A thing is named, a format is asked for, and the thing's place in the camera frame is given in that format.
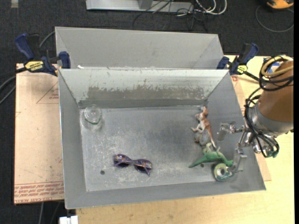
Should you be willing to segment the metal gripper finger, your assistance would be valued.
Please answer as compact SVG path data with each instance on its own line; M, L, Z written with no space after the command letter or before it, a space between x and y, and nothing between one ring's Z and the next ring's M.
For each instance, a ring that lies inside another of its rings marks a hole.
M242 148L236 148L233 162L233 172L240 172L244 170L244 166L247 160L247 155Z
M243 131L243 126L237 127L235 125L235 122L221 122L220 123L220 129L219 132L217 133L217 140L218 141L223 141L225 135L228 134L234 134L234 133L239 133Z

